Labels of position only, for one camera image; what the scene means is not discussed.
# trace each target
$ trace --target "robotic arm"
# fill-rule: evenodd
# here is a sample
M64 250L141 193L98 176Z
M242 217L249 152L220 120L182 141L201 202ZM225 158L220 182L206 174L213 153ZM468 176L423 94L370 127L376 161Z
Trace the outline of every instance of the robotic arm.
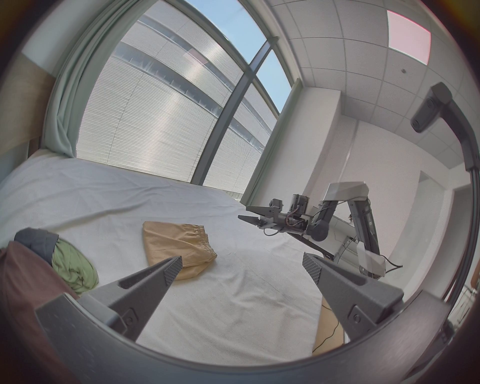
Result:
M260 218L243 215L238 217L260 229L270 228L278 232L287 232L303 243L321 251L327 258L333 259L331 253L307 240L304 236L310 236L314 241L325 240L336 206L340 202L347 202L359 240L357 251L360 272L363 275L378 279L380 276L385 276L385 259L380 256L368 191L369 189L364 182L331 183L324 200L318 207L318 211L312 216L306 214L309 198L295 194L286 214L281 212L282 201L273 199L268 207L246 207L247 211L259 214Z

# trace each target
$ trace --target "window pane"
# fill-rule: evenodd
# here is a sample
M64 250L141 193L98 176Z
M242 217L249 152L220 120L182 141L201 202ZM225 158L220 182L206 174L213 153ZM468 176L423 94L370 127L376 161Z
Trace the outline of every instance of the window pane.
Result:
M266 38L237 0L186 0L209 19L250 63Z
M204 185L242 194L275 123L267 103L250 85L220 143Z
M241 76L205 31L159 1L123 37L97 79L77 157L190 181Z
M292 87L275 52L270 51L258 70L257 77L270 95L278 111L281 112Z

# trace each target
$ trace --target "curtain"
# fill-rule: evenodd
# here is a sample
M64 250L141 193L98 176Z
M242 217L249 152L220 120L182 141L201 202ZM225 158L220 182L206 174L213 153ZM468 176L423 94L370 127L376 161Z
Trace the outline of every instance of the curtain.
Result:
M254 197L258 193L263 183L263 180L268 173L272 158L282 141L283 132L285 131L285 128L290 121L297 101L300 97L300 92L302 88L303 85L299 78L293 85L292 90L290 91L290 95L288 95L288 99L285 102L280 116L278 117L270 139L268 140L268 143L265 146L262 155L260 156L260 160L258 161L255 171L250 178L247 188L243 193L242 199L240 200L240 203L242 203L243 205L251 205Z
M156 0L112 0L73 46L50 95L42 146L75 157L90 92L115 46Z

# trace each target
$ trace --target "folded clothing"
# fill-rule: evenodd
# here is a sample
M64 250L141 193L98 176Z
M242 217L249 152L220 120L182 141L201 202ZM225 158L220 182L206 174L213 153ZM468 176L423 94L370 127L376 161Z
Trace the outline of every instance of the folded clothing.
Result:
M16 241L0 250L0 303L26 347L57 383L79 383L60 361L40 327L35 309L62 293L78 299L38 255Z
M143 238L150 266L169 257L182 257L183 268L176 280L197 276L216 258L201 225L145 221Z
M16 233L15 241L49 263L75 293L80 295L97 286L98 273L92 263L56 233L44 229L25 228Z

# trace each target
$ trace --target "dark gray cloth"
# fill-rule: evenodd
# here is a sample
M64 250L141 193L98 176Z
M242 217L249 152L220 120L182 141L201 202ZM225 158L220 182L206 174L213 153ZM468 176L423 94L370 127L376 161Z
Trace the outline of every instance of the dark gray cloth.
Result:
M52 265L52 255L59 236L45 229L25 228L15 234L15 241L31 249L48 264Z

